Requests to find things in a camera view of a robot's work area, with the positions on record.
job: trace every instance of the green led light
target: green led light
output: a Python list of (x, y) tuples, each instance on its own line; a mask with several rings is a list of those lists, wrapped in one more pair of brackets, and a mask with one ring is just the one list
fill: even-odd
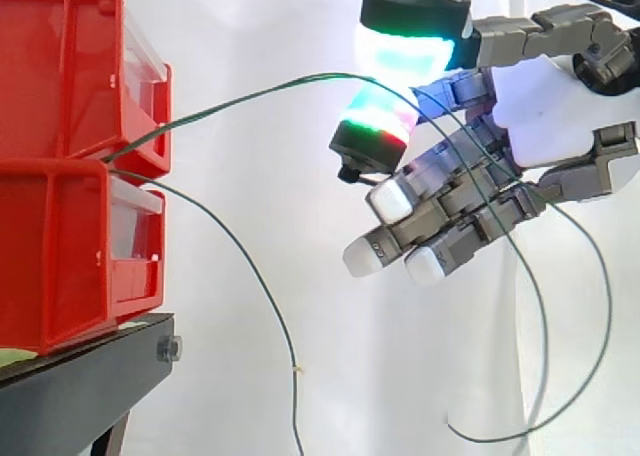
[[(418, 104), (410, 89), (398, 90), (409, 101)], [(349, 121), (372, 132), (387, 133), (405, 144), (418, 122), (418, 113), (396, 95), (373, 85), (365, 86), (342, 114)]]
[(455, 43), (442, 38), (378, 33), (360, 25), (356, 54), (362, 70), (376, 79), (403, 86), (422, 86), (441, 78)]

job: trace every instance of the white backdrop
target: white backdrop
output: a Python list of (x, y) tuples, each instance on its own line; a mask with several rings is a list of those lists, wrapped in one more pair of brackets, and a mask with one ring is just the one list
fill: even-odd
[[(307, 73), (357, 69), (360, 0), (127, 1), (174, 68), (176, 117)], [(566, 1), (474, 0), (474, 13), (521, 15)], [(365, 190), (338, 182), (339, 161), (327, 149), (357, 87), (295, 89), (176, 131), (167, 183), (219, 213), (266, 275), (304, 371), (300, 429), (308, 455), (511, 454), (513, 445), (456, 440), (443, 423), (449, 413), (477, 436), (524, 424), (523, 399), (528, 406), (539, 378), (539, 318), (506, 246), (482, 251), (430, 290), (413, 287), (401, 267), (353, 280), (342, 266), (345, 245), (375, 224)], [(421, 133), (412, 154), (435, 140)], [(632, 252), (640, 242), (639, 184), (571, 207), (610, 262), (614, 339), (594, 387), (534, 439), (532, 454), (640, 454), (640, 422), (632, 418), (640, 409)], [(177, 314), (184, 359), (136, 407), (124, 454), (295, 454), (289, 361), (264, 295), (211, 221), (178, 200), (169, 211), (164, 309)], [(587, 271), (573, 264), (587, 246), (559, 218), (546, 215), (519, 237), (550, 307), (547, 414), (596, 356), (604, 295), (595, 259)]]

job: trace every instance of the black shelf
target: black shelf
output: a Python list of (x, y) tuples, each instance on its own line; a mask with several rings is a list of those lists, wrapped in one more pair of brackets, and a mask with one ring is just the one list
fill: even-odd
[(173, 315), (135, 322), (142, 324), (0, 369), (0, 455), (77, 455), (126, 421), (173, 366), (158, 352), (174, 335)]

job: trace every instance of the red storage bin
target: red storage bin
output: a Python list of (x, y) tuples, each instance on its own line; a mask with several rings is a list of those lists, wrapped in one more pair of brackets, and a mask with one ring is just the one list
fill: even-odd
[(0, 161), (0, 348), (47, 354), (162, 304), (164, 199), (99, 161)]
[[(170, 85), (123, 0), (0, 0), (0, 159), (112, 154), (169, 120)], [(170, 153), (164, 134), (116, 166), (157, 178)]]

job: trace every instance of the green wire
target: green wire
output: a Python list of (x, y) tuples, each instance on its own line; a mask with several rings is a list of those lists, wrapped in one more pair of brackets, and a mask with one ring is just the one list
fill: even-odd
[(242, 253), (242, 256), (244, 256), (247, 263), (249, 263), (251, 270), (256, 275), (256, 278), (258, 279), (258, 282), (260, 283), (262, 290), (267, 296), (267, 300), (269, 301), (269, 305), (271, 306), (271, 309), (273, 310), (273, 312), (276, 315), (276, 318), (278, 319), (280, 329), (284, 334), (284, 338), (287, 343), (287, 348), (289, 350), (289, 358), (291, 360), (291, 368), (293, 373), (293, 402), (292, 402), (292, 415), (291, 415), (293, 435), (296, 440), (296, 446), (298, 447), (298, 453), (300, 454), (300, 456), (304, 456), (304, 448), (302, 446), (302, 440), (300, 438), (300, 432), (298, 430), (298, 361), (297, 361), (296, 352), (293, 346), (293, 340), (291, 338), (291, 334), (289, 333), (289, 328), (287, 327), (287, 323), (285, 322), (284, 316), (282, 315), (282, 311), (280, 310), (278, 303), (273, 297), (273, 294), (271, 293), (269, 286), (267, 285), (264, 277), (262, 276), (262, 273), (258, 269), (258, 266), (255, 264), (255, 262), (253, 261), (253, 258), (249, 254), (249, 251), (247, 251), (247, 249), (244, 247), (242, 242), (233, 233), (233, 231), (229, 229), (229, 227), (224, 223), (224, 221), (222, 221), (222, 219), (220, 219), (213, 211), (207, 208), (204, 204), (195, 200), (191, 196), (188, 196), (185, 193), (178, 191), (177, 189), (167, 186), (166, 184), (160, 183), (158, 181), (147, 178), (146, 176), (142, 176), (140, 174), (132, 173), (130, 171), (112, 169), (110, 172), (120, 176), (135, 178), (140, 181), (144, 181), (145, 183), (153, 184), (154, 186), (157, 186), (158, 188), (161, 188), (169, 193), (172, 193), (175, 196), (178, 196), (179, 198), (182, 198), (186, 202), (201, 209), (204, 213), (206, 213), (207, 216), (209, 216), (211, 219), (213, 219), (216, 222), (216, 224), (222, 229), (222, 231), (224, 231), (224, 233), (229, 237), (229, 239), (231, 239), (233, 244), (235, 244), (236, 247), (240, 250), (240, 252)]
[[(420, 93), (421, 95), (429, 98), (432, 102), (434, 102), (440, 108), (442, 108), (442, 110), (445, 111), (445, 113), (448, 114), (460, 126), (460, 128), (464, 130), (464, 132), (469, 137), (469, 139), (473, 141), (473, 144), (482, 151), (484, 156), (487, 157), (488, 160), (491, 161), (492, 163), (495, 162), (493, 156), (489, 154), (489, 152), (484, 148), (484, 146), (482, 146), (482, 144), (480, 144), (476, 140), (476, 138), (471, 134), (467, 126), (464, 125), (462, 121), (460, 121), (460, 119), (453, 112), (449, 110), (449, 108), (447, 108), (445, 105), (443, 105), (440, 101), (438, 101), (436, 98), (431, 96), (429, 93), (422, 91), (419, 88), (413, 88), (413, 89), (415, 92)], [(432, 119), (429, 119), (429, 123), (433, 125), (434, 121)], [(500, 169), (503, 169), (502, 166), (500, 166), (499, 164), (494, 164), (494, 166), (499, 167)], [(516, 175), (511, 172), (509, 172), (508, 176), (510, 179), (516, 178)], [(543, 355), (542, 371), (541, 371), (542, 375), (540, 377), (540, 385), (538, 386), (538, 391), (536, 392), (536, 397), (534, 399), (533, 407), (531, 409), (531, 414), (529, 415), (529, 422), (527, 423), (527, 426), (533, 427), (538, 417), (540, 416), (540, 412), (542, 411), (542, 405), (544, 403), (544, 398), (549, 385), (549, 366), (550, 366), (549, 365), (549, 352), (550, 352), (549, 351), (549, 321), (547, 318), (547, 311), (546, 311), (544, 299), (542, 298), (542, 292), (540, 290), (540, 287), (538, 285), (538, 282), (535, 276), (533, 275), (533, 270), (531, 269), (531, 266), (529, 265), (528, 261), (517, 249), (516, 249), (516, 252), (518, 254), (518, 258), (520, 259), (520, 261), (522, 262), (522, 265), (525, 268), (527, 276), (533, 283), (534, 291), (536, 293), (536, 300), (538, 302), (538, 307), (540, 311), (540, 320), (542, 324), (542, 355)], [(522, 438), (521, 443), (518, 445), (518, 447), (516, 447), (513, 454), (514, 455), (521, 454), (526, 446), (526, 442), (527, 442), (527, 438), (525, 436)]]
[[(301, 86), (301, 85), (304, 85), (304, 84), (309, 84), (309, 83), (318, 82), (318, 81), (326, 81), (326, 80), (331, 80), (331, 79), (357, 79), (357, 80), (365, 81), (365, 82), (368, 82), (368, 83), (371, 83), (371, 84), (375, 84), (376, 86), (379, 86), (379, 87), (385, 89), (386, 91), (390, 92), (391, 94), (394, 94), (396, 97), (398, 97), (399, 99), (401, 99), (404, 102), (406, 102), (407, 104), (409, 104), (425, 120), (430, 121), (430, 118), (419, 107), (417, 107), (413, 102), (409, 101), (406, 97), (404, 97), (400, 93), (398, 93), (398, 92), (394, 91), (393, 89), (385, 86), (384, 84), (376, 81), (375, 79), (372, 79), (370, 77), (356, 75), (356, 74), (351, 74), (351, 73), (318, 73), (318, 74), (314, 74), (314, 75), (311, 75), (311, 76), (306, 76), (306, 77), (303, 77), (303, 78), (297, 78), (297, 79), (291, 80), (291, 81), (289, 81), (287, 83), (283, 83), (283, 84), (274, 86), (274, 87), (266, 89), (266, 90), (257, 91), (255, 93), (249, 94), (247, 96), (243, 96), (241, 98), (234, 99), (234, 100), (229, 101), (227, 103), (223, 103), (221, 105), (214, 106), (212, 108), (206, 109), (206, 110), (201, 111), (199, 113), (195, 113), (195, 114), (186, 116), (184, 118), (178, 119), (176, 121), (173, 121), (171, 123), (168, 123), (165, 126), (163, 126), (161, 128), (158, 128), (157, 130), (152, 131), (149, 134), (143, 136), (139, 140), (135, 141), (134, 143), (131, 143), (130, 145), (128, 145), (125, 148), (123, 148), (122, 150), (114, 153), (113, 155), (105, 158), (103, 161), (105, 161), (107, 163), (113, 162), (117, 158), (119, 158), (121, 156), (124, 156), (125, 154), (135, 150), (136, 148), (138, 148), (138, 147), (142, 146), (143, 144), (145, 144), (145, 143), (157, 138), (158, 136), (164, 134), (165, 132), (167, 132), (167, 131), (169, 131), (171, 129), (175, 129), (175, 128), (178, 128), (178, 127), (181, 127), (181, 126), (185, 126), (187, 124), (191, 124), (193, 122), (199, 121), (201, 119), (204, 119), (204, 118), (206, 118), (208, 116), (216, 114), (216, 113), (218, 113), (218, 112), (220, 112), (220, 111), (222, 111), (224, 109), (230, 108), (230, 107), (235, 106), (237, 104), (240, 104), (240, 103), (243, 103), (243, 102), (247, 102), (247, 101), (250, 101), (252, 99), (256, 99), (258, 97), (274, 93), (276, 91), (281, 91), (281, 90), (284, 90), (284, 89), (289, 89), (289, 88), (293, 88), (293, 87), (296, 87), (296, 86)], [(440, 134), (444, 137), (444, 139), (449, 142), (451, 148), (453, 149), (453, 151), (456, 153), (456, 155), (460, 159), (463, 167), (469, 173), (469, 177), (470, 177), (471, 181), (473, 182), (475, 188), (477, 189), (478, 194), (481, 196), (483, 202), (487, 205), (487, 208), (489, 209), (489, 211), (491, 212), (492, 216), (497, 221), (498, 226), (502, 230), (503, 234), (505, 235), (505, 237), (507, 237), (509, 243), (513, 246), (514, 250), (516, 251), (516, 254), (518, 254), (518, 257), (525, 264), (525, 267), (528, 266), (524, 256), (522, 255), (521, 251), (519, 250), (517, 244), (515, 243), (515, 241), (513, 240), (513, 238), (511, 237), (511, 235), (507, 231), (507, 229), (505, 228), (504, 224), (502, 223), (502, 221), (498, 217), (497, 213), (495, 212), (495, 210), (491, 206), (490, 201), (488, 200), (487, 196), (482, 192), (482, 189), (481, 189), (478, 181), (476, 180), (475, 176), (473, 175), (473, 173), (471, 171), (471, 168), (464, 161), (462, 155), (460, 154), (460, 151), (452, 143), (451, 139), (449, 138), (449, 135), (447, 135), (435, 122), (432, 122), (432, 124), (438, 130), (438, 132), (440, 132)], [(474, 142), (474, 144), (478, 145), (478, 143), (475, 141), (475, 139), (473, 137), (472, 137), (472, 141)], [(483, 153), (488, 155), (490, 157), (490, 160), (493, 161), (493, 158), (491, 158), (491, 156), (488, 154), (488, 152), (483, 147), (481, 147), (481, 145), (480, 145), (479, 149), (481, 149), (483, 151)], [(497, 164), (496, 164), (496, 167), (498, 167), (501, 171), (505, 171), (504, 168), (502, 168), (501, 166), (499, 166)], [(474, 442), (474, 443), (499, 443), (499, 442), (506, 442), (506, 441), (511, 441), (511, 440), (515, 440), (515, 439), (520, 439), (520, 438), (524, 438), (524, 437), (526, 437), (526, 436), (528, 436), (528, 435), (530, 435), (530, 434), (532, 434), (534, 432), (539, 431), (540, 429), (542, 429), (542, 428), (546, 427), (547, 425), (549, 425), (551, 422), (555, 421), (560, 415), (562, 415), (567, 409), (569, 409), (573, 405), (573, 403), (582, 395), (582, 393), (584, 393), (584, 391), (590, 385), (591, 381), (595, 377), (595, 374), (598, 372), (598, 370), (599, 370), (599, 368), (600, 368), (600, 366), (602, 364), (602, 360), (604, 359), (604, 356), (605, 356), (606, 351), (608, 349), (609, 340), (610, 340), (610, 334), (611, 334), (611, 324), (612, 324), (613, 298), (611, 296), (611, 285), (610, 285), (610, 280), (609, 280), (609, 273), (608, 273), (608, 270), (607, 270), (607, 267), (606, 267), (606, 264), (605, 264), (605, 261), (604, 261), (604, 257), (602, 256), (600, 248), (598, 247), (597, 243), (593, 240), (592, 236), (575, 219), (573, 219), (569, 214), (564, 212), (562, 209), (558, 208), (555, 204), (551, 204), (551, 203), (549, 203), (549, 204), (551, 206), (553, 206), (554, 209), (556, 211), (558, 211), (563, 217), (565, 217), (567, 220), (569, 220), (588, 239), (589, 243), (591, 244), (591, 246), (596, 251), (596, 253), (598, 255), (598, 259), (600, 260), (600, 263), (601, 263), (601, 266), (602, 266), (602, 269), (603, 269), (603, 273), (604, 273), (605, 284), (606, 284), (606, 287), (607, 287), (607, 296), (608, 296), (607, 299), (608, 299), (608, 302), (609, 302), (609, 318), (608, 318), (608, 324), (607, 324), (607, 332), (606, 332), (606, 335), (605, 335), (605, 342), (603, 344), (603, 350), (601, 351), (600, 356), (598, 357), (598, 360), (597, 360), (593, 370), (589, 374), (589, 376), (588, 376), (587, 380), (585, 381), (585, 383), (580, 387), (578, 392), (565, 405), (563, 405), (560, 408), (560, 410), (558, 410), (556, 413), (554, 413), (553, 416), (551, 416), (550, 418), (545, 420), (543, 423), (541, 423), (541, 424), (539, 424), (537, 426), (534, 426), (532, 428), (529, 428), (527, 431), (524, 431), (524, 432), (521, 432), (521, 433), (518, 433), (518, 434), (514, 434), (514, 435), (511, 435), (511, 436), (507, 436), (507, 437), (502, 437), (502, 438), (477, 439), (477, 438), (471, 438), (469, 436), (466, 436), (463, 433), (461, 433), (458, 430), (456, 430), (453, 426), (449, 425), (449, 429), (451, 429), (451, 431), (453, 431), (459, 437), (461, 437), (463, 439), (466, 439), (466, 440), (468, 440), (470, 442)], [(532, 278), (532, 281), (534, 283), (534, 287), (536, 287), (537, 286), (537, 282), (536, 282), (535, 278)]]
[[(439, 101), (437, 101), (430, 94), (425, 93), (424, 91), (420, 91), (420, 90), (418, 90), (418, 91), (420, 93), (424, 94), (425, 96), (427, 96), (429, 99), (431, 99), (435, 103), (437, 103), (441, 108), (443, 108), (445, 110), (445, 112), (449, 116), (451, 116), (456, 121), (456, 123), (458, 125), (460, 125), (460, 127), (464, 130), (464, 132), (469, 137), (469, 139), (485, 155), (485, 157), (489, 158), (490, 161), (494, 161), (494, 159), (491, 156), (491, 154), (489, 154), (489, 152), (484, 148), (484, 146), (482, 146), (482, 144), (480, 144), (480, 142), (478, 142), (476, 140), (476, 138), (473, 137), (473, 135), (471, 134), (471, 132), (469, 131), (467, 126), (462, 124), (460, 119), (458, 119), (458, 117), (456, 117), (455, 114), (453, 114), (448, 108), (444, 107)], [(603, 342), (602, 342), (602, 347), (600, 349), (600, 353), (598, 354), (598, 358), (596, 359), (596, 362), (595, 362), (594, 366), (592, 367), (591, 371), (589, 372), (587, 378), (580, 385), (578, 391), (571, 398), (569, 398), (569, 400), (564, 405), (562, 405), (555, 413), (553, 413), (550, 417), (545, 419), (542, 423), (529, 428), (527, 431), (523, 431), (523, 432), (518, 433), (518, 434), (514, 434), (514, 435), (511, 435), (511, 436), (505, 436), (505, 437), (501, 437), (501, 438), (491, 438), (491, 439), (472, 438), (472, 437), (467, 436), (464, 433), (460, 432), (459, 430), (457, 430), (453, 426), (448, 425), (449, 429), (451, 431), (453, 431), (457, 436), (459, 436), (459, 437), (461, 437), (461, 438), (463, 438), (463, 439), (465, 439), (465, 440), (467, 440), (469, 442), (472, 442), (472, 443), (501, 443), (501, 442), (511, 441), (511, 440), (514, 440), (514, 439), (523, 438), (523, 437), (526, 437), (526, 436), (528, 436), (528, 435), (530, 435), (530, 434), (532, 434), (534, 432), (537, 432), (537, 431), (545, 428), (546, 426), (548, 426), (549, 424), (554, 422), (556, 419), (558, 419), (560, 416), (562, 416), (562, 414), (564, 414), (571, 406), (573, 406), (573, 404), (582, 396), (582, 394), (586, 391), (586, 389), (589, 387), (589, 385), (593, 381), (593, 378), (595, 377), (596, 373), (599, 371), (600, 366), (602, 365), (602, 362), (604, 360), (604, 357), (605, 357), (605, 355), (606, 355), (606, 353), (607, 353), (607, 351), (609, 349), (609, 343), (611, 341), (611, 330), (612, 330), (612, 325), (613, 325), (613, 292), (612, 292), (612, 289), (611, 289), (611, 280), (610, 280), (610, 277), (609, 277), (609, 271), (607, 269), (607, 265), (606, 265), (604, 256), (602, 254), (602, 251), (600, 250), (600, 247), (598, 246), (598, 244), (593, 239), (593, 236), (591, 236), (591, 234), (580, 223), (578, 223), (578, 221), (576, 221), (571, 215), (569, 215), (567, 212), (565, 212), (563, 209), (561, 209), (557, 204), (552, 203), (551, 201), (549, 201), (546, 198), (542, 197), (537, 192), (537, 188), (535, 188), (533, 185), (528, 184), (528, 183), (523, 183), (522, 181), (520, 181), (520, 179), (515, 174), (513, 174), (513, 172), (509, 171), (506, 168), (503, 168), (502, 166), (500, 166), (499, 164), (496, 164), (495, 162), (494, 162), (494, 166), (496, 168), (498, 168), (500, 171), (502, 171), (503, 174), (505, 174), (506, 176), (511, 178), (514, 183), (515, 182), (519, 182), (521, 185), (526, 185), (529, 188), (531, 188), (532, 189), (531, 194), (533, 194), (534, 197), (538, 198), (539, 201), (542, 201), (543, 203), (550, 205), (556, 212), (558, 212), (561, 216), (563, 216), (565, 219), (567, 219), (588, 240), (589, 244), (591, 245), (591, 247), (593, 248), (593, 250), (596, 252), (596, 254), (598, 256), (598, 260), (600, 262), (600, 266), (602, 268), (602, 273), (603, 273), (603, 276), (604, 276), (604, 282), (605, 282), (605, 288), (606, 288), (606, 296), (607, 296), (607, 305), (608, 305), (607, 327), (606, 327), (606, 330), (605, 330), (605, 336), (604, 336), (604, 339), (603, 339)]]
[(148, 143), (149, 141), (152, 141), (152, 140), (158, 138), (159, 136), (163, 135), (167, 131), (171, 131), (172, 129), (176, 129), (176, 128), (179, 128), (181, 126), (186, 126), (187, 124), (195, 123), (196, 121), (200, 121), (200, 120), (205, 119), (205, 118), (207, 118), (209, 116), (213, 116), (214, 114), (219, 113), (220, 111), (223, 111), (225, 109), (231, 108), (232, 106), (236, 106), (236, 105), (238, 105), (240, 103), (245, 103), (247, 101), (251, 101), (253, 99), (257, 99), (257, 98), (260, 98), (262, 96), (266, 96), (268, 94), (275, 93), (277, 91), (282, 91), (284, 89), (294, 88), (294, 87), (297, 87), (297, 86), (302, 86), (304, 84), (309, 84), (309, 83), (315, 83), (315, 82), (318, 82), (318, 81), (327, 81), (327, 80), (330, 80), (330, 79), (360, 79), (360, 80), (363, 80), (363, 81), (373, 81), (372, 78), (367, 78), (365, 76), (357, 76), (357, 75), (349, 74), (349, 73), (318, 73), (318, 74), (312, 74), (312, 75), (309, 75), (309, 76), (304, 76), (302, 78), (296, 78), (296, 79), (293, 79), (293, 80), (288, 81), (286, 83), (278, 84), (277, 86), (273, 86), (272, 88), (263, 89), (261, 91), (256, 91), (256, 92), (248, 94), (246, 96), (242, 96), (240, 98), (233, 99), (233, 100), (228, 101), (226, 103), (219, 104), (219, 105), (214, 106), (212, 108), (208, 108), (208, 109), (205, 109), (203, 111), (199, 111), (197, 113), (185, 116), (183, 118), (176, 119), (175, 121), (169, 122), (169, 123), (165, 124), (164, 126), (161, 126), (161, 127), (157, 128), (157, 129), (151, 131), (150, 133), (142, 136), (140, 139), (134, 141), (133, 143), (130, 143), (129, 145), (127, 145), (124, 148), (122, 148), (121, 150), (116, 151), (115, 153), (103, 158), (102, 161), (104, 161), (105, 163), (112, 163), (116, 159), (121, 158), (122, 156), (130, 153), (131, 151), (133, 151), (133, 150), (139, 148), (140, 146)]

